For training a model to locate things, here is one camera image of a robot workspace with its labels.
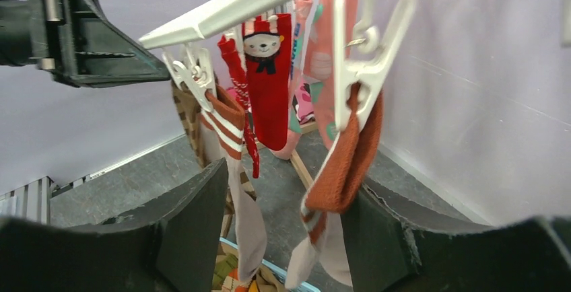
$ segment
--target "red sock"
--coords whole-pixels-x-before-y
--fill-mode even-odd
[[[222,58],[228,66],[228,72],[230,72],[230,79],[232,79],[234,89],[236,90],[236,93],[238,93],[238,103],[242,106],[244,111],[247,112],[250,102],[248,98],[248,90],[246,88],[246,72],[242,68],[238,51],[236,51],[236,42],[234,40],[226,40],[226,37],[222,36],[222,39],[218,42],[218,48],[220,48]],[[260,174],[260,156],[258,154],[256,140],[254,139],[254,133],[250,127],[248,114],[245,114],[245,116],[246,124],[244,128],[244,138],[246,139],[246,148],[248,149],[248,153],[254,161],[252,177],[257,179]]]
[[[292,16],[257,17],[242,27],[254,130],[260,143],[278,151],[288,139]]]

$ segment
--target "baseboard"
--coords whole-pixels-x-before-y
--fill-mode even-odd
[[[127,163],[129,163],[129,162],[131,162],[131,161],[135,161],[135,160],[138,159],[139,157],[141,157],[141,156],[143,156],[143,155],[146,155],[146,154],[148,154],[148,153],[151,153],[152,151],[156,151],[157,149],[160,149],[161,147],[165,147],[165,146],[171,144],[172,142],[174,142],[174,141],[176,141],[176,140],[178,140],[178,139],[181,139],[181,138],[183,138],[183,137],[185,137],[185,136],[186,136],[185,134],[181,134],[181,135],[179,135],[179,136],[176,136],[176,137],[173,138],[173,139],[170,139],[170,140],[165,141],[165,142],[163,142],[163,143],[157,144],[157,145],[155,145],[155,146],[153,146],[153,147],[150,147],[149,149],[146,149],[146,150],[141,151],[141,152],[139,152],[139,153],[137,153],[137,154],[135,154],[135,155],[132,155],[131,157],[128,157],[127,159],[124,159],[124,160],[122,160],[122,161],[119,161],[119,162],[117,162],[117,163],[111,165],[111,166],[108,166],[107,168],[104,168],[103,170],[99,170],[99,171],[97,171],[97,172],[94,172],[94,173],[90,174],[89,176],[86,176],[86,177],[85,177],[85,178],[86,178],[86,179],[85,179],[85,182],[90,181],[90,180],[93,180],[94,178],[97,178],[97,177],[99,177],[99,176],[102,176],[103,174],[105,174],[105,173],[107,173],[107,172],[111,172],[111,171],[113,171],[113,170],[115,170],[115,169],[117,169],[117,168],[119,168],[119,167],[121,167],[121,166],[124,166],[125,164],[127,164]]]
[[[393,150],[389,149],[387,146],[383,145],[382,143],[378,146],[378,150],[395,162],[398,166],[403,168],[408,174],[413,176],[418,182],[422,183],[424,186],[429,188],[434,194],[439,196],[442,200],[446,201],[450,206],[456,209],[459,213],[466,216],[466,218],[470,219],[475,223],[480,223],[482,225],[491,225],[492,223],[489,222],[486,218],[481,216],[479,213],[475,212],[474,210],[470,209],[464,203],[462,203],[459,199],[449,193],[446,189],[441,187],[435,181],[429,179],[426,175],[420,172],[418,169],[413,167],[410,163],[405,161],[402,157],[400,157],[397,153]]]

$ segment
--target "bear face print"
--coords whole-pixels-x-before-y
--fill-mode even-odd
[[[263,71],[268,75],[276,73],[274,60],[279,54],[282,40],[283,36],[277,33],[257,32],[244,36],[246,60],[258,63],[256,73]]]
[[[268,58],[279,51],[280,37],[275,34],[256,34],[244,40],[244,52],[257,58]]]

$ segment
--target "striped sock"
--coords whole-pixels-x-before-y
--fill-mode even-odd
[[[252,279],[262,263],[267,234],[260,207],[241,185],[244,109],[223,88],[217,87],[217,94],[217,98],[207,94],[214,109],[212,112],[201,111],[201,133],[208,158],[211,161],[226,158],[240,255],[238,280],[245,282]]]
[[[300,212],[308,237],[292,252],[286,289],[293,289],[307,280],[317,261],[335,280],[352,286],[339,215],[351,206],[373,162],[382,122],[381,95],[360,131],[356,116],[359,88],[359,85],[351,87],[348,104],[352,113],[347,127],[335,137],[315,181],[302,200]]]

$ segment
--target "pink patterned sock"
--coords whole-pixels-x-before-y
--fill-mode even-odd
[[[313,6],[313,0],[294,0],[296,6],[296,25],[294,27],[294,37],[292,42],[292,66],[291,66],[291,79],[290,79],[290,100],[291,103],[294,99],[297,88],[302,80],[301,61],[302,50],[305,35],[305,24],[307,17]],[[271,151],[274,156],[280,159],[289,159],[292,152],[296,149],[301,137],[301,128],[299,120],[295,114],[294,107],[290,105],[290,126],[288,129],[288,138],[285,146],[279,151]]]
[[[351,40],[357,19],[359,0],[346,0],[346,39]],[[311,91],[317,129],[327,149],[335,138],[335,113],[333,109],[333,0],[319,0],[311,26],[305,58],[304,74],[310,83],[322,82],[319,92]]]

